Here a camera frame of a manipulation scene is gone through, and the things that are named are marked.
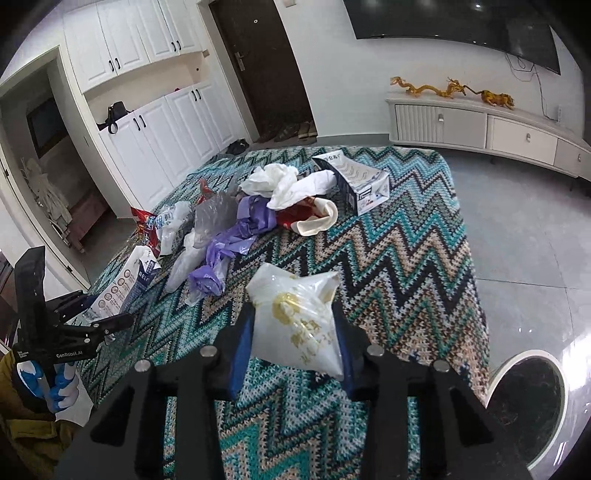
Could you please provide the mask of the blue white gloved left hand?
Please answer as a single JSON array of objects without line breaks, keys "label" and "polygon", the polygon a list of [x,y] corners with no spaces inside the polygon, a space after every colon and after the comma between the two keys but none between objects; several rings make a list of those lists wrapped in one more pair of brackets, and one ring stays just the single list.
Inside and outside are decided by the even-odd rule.
[{"label": "blue white gloved left hand", "polygon": [[71,407],[79,396],[79,376],[73,363],[50,365],[45,372],[36,361],[16,365],[19,379],[36,398],[45,401],[51,413]]}]

